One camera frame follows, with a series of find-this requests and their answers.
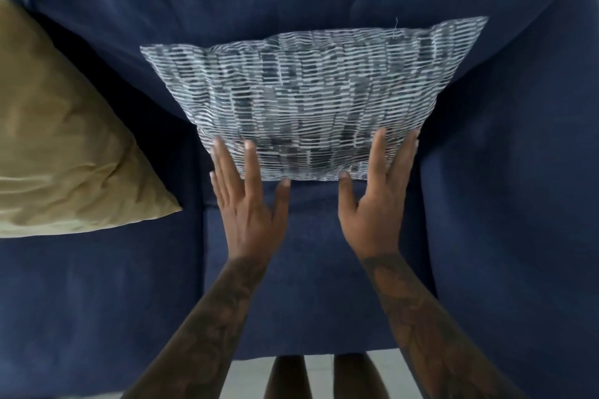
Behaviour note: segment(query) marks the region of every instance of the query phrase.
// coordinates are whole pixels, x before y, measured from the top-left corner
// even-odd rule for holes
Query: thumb
[[[353,195],[352,177],[347,171],[339,175],[339,219],[354,214],[357,208],[356,198]]]
[[[289,194],[291,191],[291,180],[283,179],[277,185],[275,191],[273,221],[278,224],[287,225],[289,214]]]

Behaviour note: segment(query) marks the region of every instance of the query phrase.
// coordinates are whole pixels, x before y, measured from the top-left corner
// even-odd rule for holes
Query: white tile floor
[[[394,350],[369,352],[387,386],[391,399],[421,399],[418,388],[401,356]],[[274,358],[234,361],[226,378],[223,399],[262,399]],[[315,399],[333,399],[333,356],[311,355],[305,358],[312,396]],[[119,399],[120,393],[103,394],[88,399]]]

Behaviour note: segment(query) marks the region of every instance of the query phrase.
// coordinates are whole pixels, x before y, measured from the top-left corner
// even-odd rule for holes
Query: mustard velvet cushion
[[[179,210],[102,96],[26,11],[0,0],[0,237]]]

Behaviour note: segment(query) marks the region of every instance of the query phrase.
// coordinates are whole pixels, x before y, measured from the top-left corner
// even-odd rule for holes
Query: sofa
[[[489,22],[422,129],[400,250],[531,398],[599,395],[598,0],[13,1],[104,96],[183,211],[0,239],[1,398],[125,389],[226,261],[210,157],[140,46],[473,16]],[[336,207],[336,183],[292,185],[236,359],[395,347]]]

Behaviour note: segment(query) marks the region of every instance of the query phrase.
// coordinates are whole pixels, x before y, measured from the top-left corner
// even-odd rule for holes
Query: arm
[[[275,208],[262,200],[255,146],[246,143],[243,181],[224,143],[212,150],[210,174],[221,210],[229,260],[181,327],[122,399],[216,399],[246,322],[251,298],[283,241],[289,181],[277,188]]]
[[[460,330],[398,251],[406,186],[418,132],[406,136],[387,171],[385,131],[374,137],[368,185],[357,203],[339,182],[343,233],[378,293],[395,340],[426,399],[526,399]]]

